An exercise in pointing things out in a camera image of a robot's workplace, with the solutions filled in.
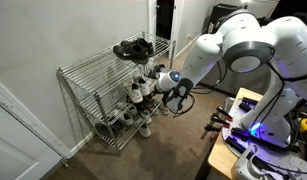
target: wooden desk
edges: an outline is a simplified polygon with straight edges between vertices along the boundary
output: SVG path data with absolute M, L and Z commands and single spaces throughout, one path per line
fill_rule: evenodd
M 261 100 L 262 95 L 245 88 L 240 88 L 231 109 L 237 108 L 239 106 L 238 100 L 242 99 L 243 97 L 259 101 Z M 222 134 L 219 134 L 219 137 L 217 138 L 208 158 L 209 165 L 225 175 L 227 178 L 234 179 L 235 168 L 233 167 L 236 161 L 237 157 L 231 152 L 229 148 L 226 147 Z

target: wire shelf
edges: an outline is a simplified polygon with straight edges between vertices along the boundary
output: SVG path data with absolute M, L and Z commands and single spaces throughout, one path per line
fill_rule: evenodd
M 156 59 L 171 48 L 175 47 L 175 42 L 171 42 L 161 37 L 154 36 L 146 32 L 140 32 L 132 37 L 126 38 L 127 41 L 134 41 L 143 38 L 152 42 L 155 56 L 149 58 L 150 65 L 156 64 Z M 128 97 L 124 92 L 123 82 L 133 77 L 135 72 L 140 72 L 143 76 L 147 66 L 139 65 L 132 61 L 119 59 L 113 53 L 113 47 L 120 42 L 103 49 L 85 59 L 71 63 L 65 67 L 58 68 L 62 84 L 69 92 L 77 109 L 83 115 L 90 128 L 101 137 L 106 143 L 114 146 L 118 151 L 130 141 L 132 136 L 146 122 L 146 119 L 137 116 L 134 118 L 132 126 L 127 127 L 118 137 L 106 137 L 97 132 L 95 124 L 102 123 L 107 128 L 111 128 L 123 114 L 131 107 Z M 156 80 L 143 77 L 150 82 L 151 92 L 154 89 Z M 146 109 L 152 113 L 161 103 L 162 95 L 152 97 L 152 103 L 146 105 Z M 117 109 L 116 104 L 122 102 L 123 107 L 119 108 L 118 114 L 113 114 Z

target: door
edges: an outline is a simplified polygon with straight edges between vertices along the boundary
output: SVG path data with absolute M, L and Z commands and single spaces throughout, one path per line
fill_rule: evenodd
M 174 0 L 157 0 L 156 7 L 156 35 L 170 40 Z
M 149 0 L 149 33 L 156 35 L 157 0 Z
M 61 157 L 0 107 L 0 180 L 40 179 Z

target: metal wire rack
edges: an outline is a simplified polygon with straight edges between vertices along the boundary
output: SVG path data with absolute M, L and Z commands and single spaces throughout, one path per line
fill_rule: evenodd
M 172 66 L 175 41 L 171 42 L 146 32 L 137 33 L 124 40 L 134 41 L 137 38 L 152 42 L 155 56 L 149 59 L 150 63 L 155 64 L 157 58 L 172 50 L 170 51 L 172 53 L 170 67 Z M 128 128 L 120 137 L 114 137 L 111 130 L 109 130 L 111 137 L 102 136 L 94 130 L 94 125 L 103 123 L 110 129 L 110 126 L 128 110 L 129 105 L 125 104 L 124 110 L 114 116 L 113 120 L 108 121 L 108 117 L 111 117 L 114 109 L 116 109 L 116 103 L 126 102 L 127 96 L 123 90 L 123 82 L 132 77 L 136 71 L 143 72 L 146 65 L 137 65 L 132 61 L 125 61 L 116 57 L 113 53 L 113 47 L 118 44 L 116 43 L 85 59 L 58 68 L 57 77 L 91 130 L 120 151 L 145 121 L 140 117 L 136 118 L 132 128 Z M 157 103 L 161 101 L 160 96 L 154 98 Z

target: doorway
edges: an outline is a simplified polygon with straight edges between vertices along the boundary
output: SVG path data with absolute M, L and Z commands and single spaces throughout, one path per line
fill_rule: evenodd
M 156 3 L 156 35 L 171 39 L 174 0 L 157 0 Z

